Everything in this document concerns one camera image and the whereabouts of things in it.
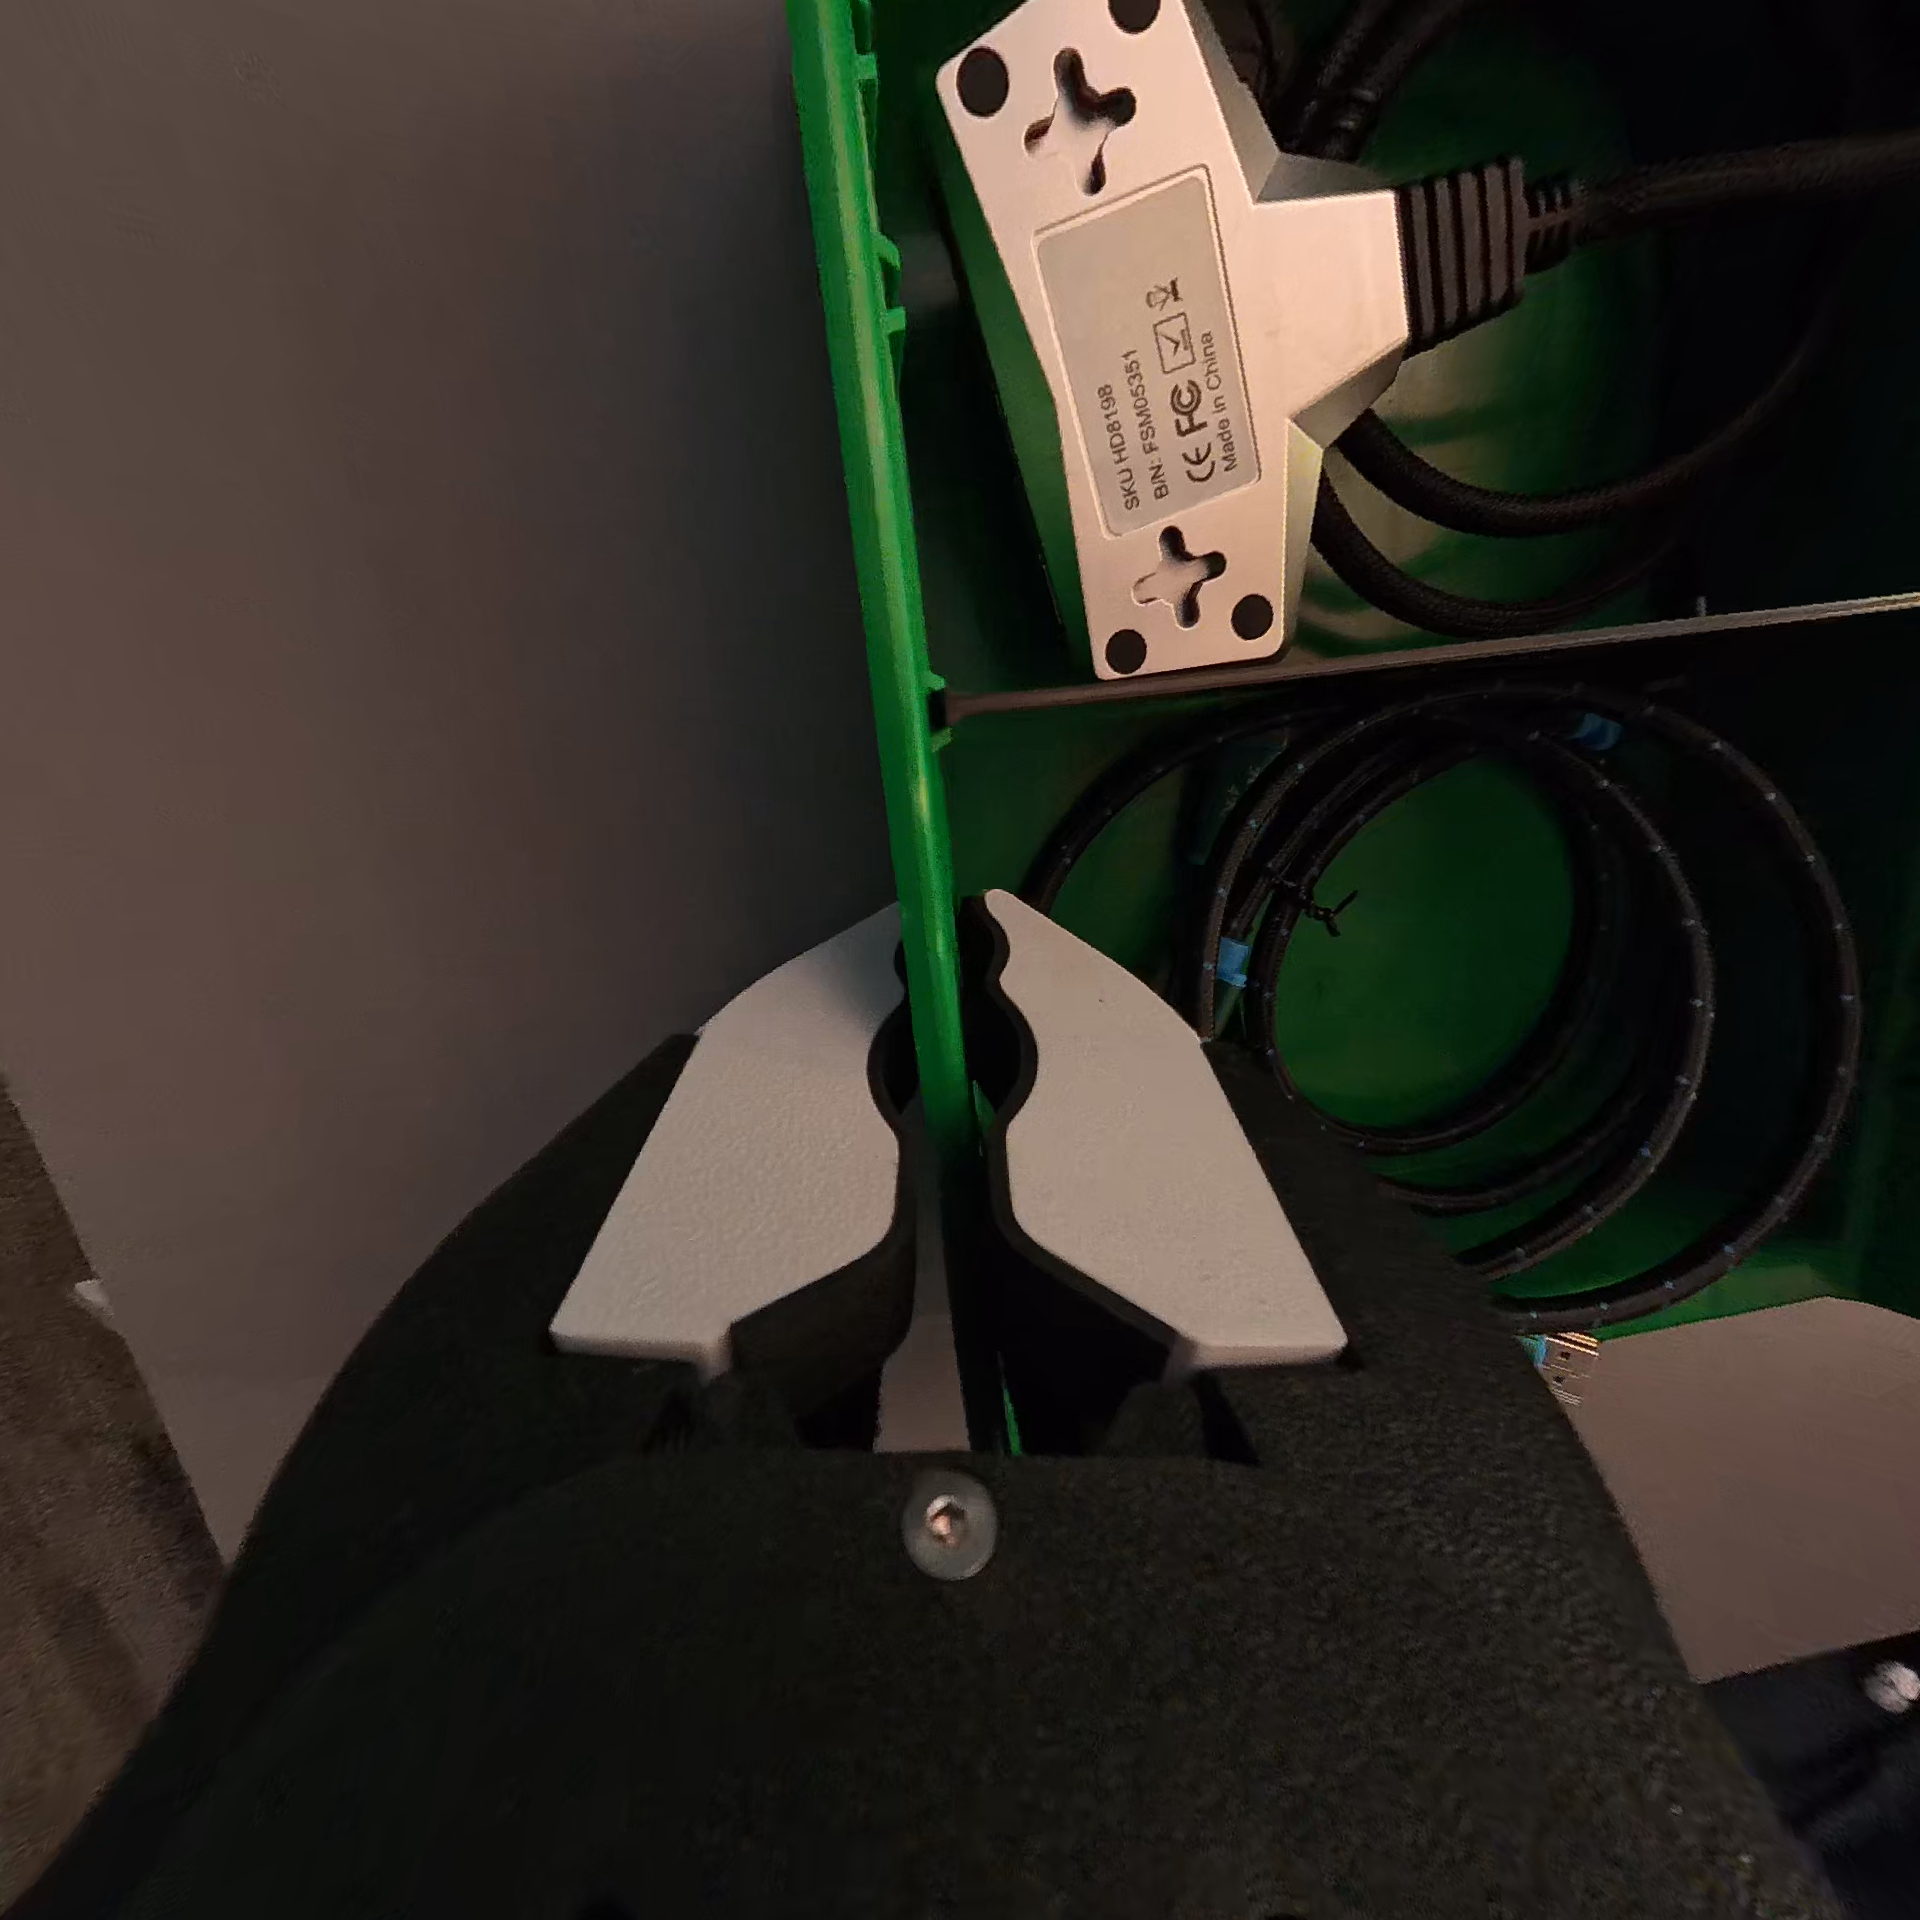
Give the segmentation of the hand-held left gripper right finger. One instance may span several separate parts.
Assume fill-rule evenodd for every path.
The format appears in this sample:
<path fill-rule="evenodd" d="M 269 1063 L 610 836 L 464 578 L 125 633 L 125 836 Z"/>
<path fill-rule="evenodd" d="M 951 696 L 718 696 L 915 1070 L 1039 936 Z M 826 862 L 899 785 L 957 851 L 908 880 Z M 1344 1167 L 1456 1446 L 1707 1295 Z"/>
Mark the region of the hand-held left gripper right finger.
<path fill-rule="evenodd" d="M 1017 1088 L 988 1178 L 1008 1242 L 1121 1314 L 1164 1369 L 1303 1369 L 1352 1346 L 1205 1036 L 1121 957 L 988 893 L 988 1007 Z"/>

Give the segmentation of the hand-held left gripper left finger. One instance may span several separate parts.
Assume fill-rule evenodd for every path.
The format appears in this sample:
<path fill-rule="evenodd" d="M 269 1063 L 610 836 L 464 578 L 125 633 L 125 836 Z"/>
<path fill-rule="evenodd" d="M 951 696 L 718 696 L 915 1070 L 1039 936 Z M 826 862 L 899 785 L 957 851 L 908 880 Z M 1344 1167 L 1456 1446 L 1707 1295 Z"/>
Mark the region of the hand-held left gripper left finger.
<path fill-rule="evenodd" d="M 700 1376 L 872 1376 L 908 1324 L 908 1196 L 877 1046 L 899 903 L 733 997 L 685 1046 L 549 1342 Z"/>

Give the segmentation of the green plastic bin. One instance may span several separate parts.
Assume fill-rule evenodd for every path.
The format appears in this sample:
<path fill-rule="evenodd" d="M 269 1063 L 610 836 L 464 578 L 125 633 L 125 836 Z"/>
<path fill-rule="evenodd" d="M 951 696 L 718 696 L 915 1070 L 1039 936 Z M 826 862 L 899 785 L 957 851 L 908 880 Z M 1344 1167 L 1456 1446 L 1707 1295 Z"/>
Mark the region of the green plastic bin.
<path fill-rule="evenodd" d="M 968 289 L 936 172 L 936 61 L 1017 4 L 787 4 L 802 166 L 816 209 L 826 381 L 842 419 L 856 590 L 872 624 L 877 758 L 899 862 L 899 936 L 908 1063 L 932 1113 L 932 1204 L 957 1325 L 957 1433 L 994 1451 L 1082 1451 L 1164 1346 L 1027 1263 L 1001 1215 L 988 1143 L 1017 1088 L 1017 1021 L 988 1007 L 988 893 L 1019 893 L 1063 806 L 1128 745 L 1205 709 L 1277 705 L 1336 723 L 1484 683 L 1578 683 L 1660 705 L 1739 745 L 1817 836 L 1858 936 L 1858 1088 L 1826 1167 L 1784 1223 L 1708 1283 L 1707 1307 L 1772 1307 L 1783 1271 L 1862 1283 L 1870 1189 L 1890 1178 L 1890 1080 L 1913 1070 L 1913 879 L 1890 924 L 1890 867 L 1913 862 L 1913 758 L 1858 768 L 1858 723 L 1784 718 L 1765 653 L 1645 676 L 1607 653 L 1484 660 L 1411 676 L 1336 676 L 1260 696 L 1027 709 L 928 723 L 932 691 L 1089 683 L 1063 624 L 1042 535 L 994 394 L 988 336 Z M 1205 4 L 1277 151 L 1352 161 L 1398 194 L 1411 346 L 1393 386 L 1326 442 L 1295 653 L 1352 660 L 1433 641 L 1589 633 L 1671 598 L 1688 564 L 1735 554 L 1735 506 L 1809 421 L 1802 386 L 1847 338 L 1858 252 L 1907 240 L 1913 125 L 1876 87 L 1907 61 L 1907 4 L 1809 4 L 1838 49 L 1760 84 L 1809 87 L 1826 136 L 1688 151 L 1607 172 L 1615 125 L 1555 42 L 1592 36 L 1619 61 L 1627 108 L 1660 136 L 1677 87 L 1660 56 L 1716 56 L 1707 103 L 1753 87 L 1753 4 L 1504 4 L 1532 29 L 1469 29 L 1484 4 Z M 1708 1080 L 1652 1179 L 1571 1250 L 1504 1295 L 1571 1295 L 1645 1271 L 1772 1178 L 1809 1070 L 1809 954 L 1784 879 L 1760 854 L 1744 806 L 1645 732 L 1589 718 L 1589 745 L 1671 825 L 1716 943 Z M 1315 880 L 1336 931 L 1303 924 L 1277 967 L 1286 1099 L 1238 1046 L 1234 1091 L 1277 1099 L 1277 1118 L 1398 1124 L 1475 1091 L 1546 1007 L 1571 931 L 1571 851 L 1549 797 L 1510 768 L 1458 768 L 1374 811 Z M 1364 1196 L 1384 1179 L 1456 1189 L 1571 1136 L 1615 1088 L 1627 1036 L 1578 1046 L 1546 1099 L 1495 1136 L 1374 1163 L 1344 1143 Z M 1456 1250 L 1504 1237 L 1555 1189 L 1438 1229 Z"/>

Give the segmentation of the black bin divider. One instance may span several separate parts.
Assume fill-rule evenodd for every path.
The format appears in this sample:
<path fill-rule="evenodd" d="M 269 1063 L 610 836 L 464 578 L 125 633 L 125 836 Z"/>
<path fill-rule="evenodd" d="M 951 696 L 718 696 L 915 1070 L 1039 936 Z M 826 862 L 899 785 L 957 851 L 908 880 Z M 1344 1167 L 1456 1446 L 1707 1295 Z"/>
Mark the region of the black bin divider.
<path fill-rule="evenodd" d="M 1890 616 L 1890 615 L 1920 615 L 1920 590 L 1826 598 L 1826 604 L 1765 604 L 1765 615 L 1688 615 L 1688 616 L 1636 616 L 1636 624 L 1524 633 L 1524 641 L 1433 641 L 1433 645 L 1393 645 L 1393 653 L 1352 653 L 1352 660 L 1315 660 L 1315 653 L 1286 645 L 1274 660 L 1121 676 L 1121 683 L 932 691 L 928 723 L 957 732 L 976 718 L 1260 696 L 1260 691 L 1303 691 L 1303 683 L 1336 683 L 1336 676 L 1578 660 L 1578 653 L 1602 653 L 1602 645 L 1744 641 L 1744 633 L 1791 633 L 1791 624 Z"/>

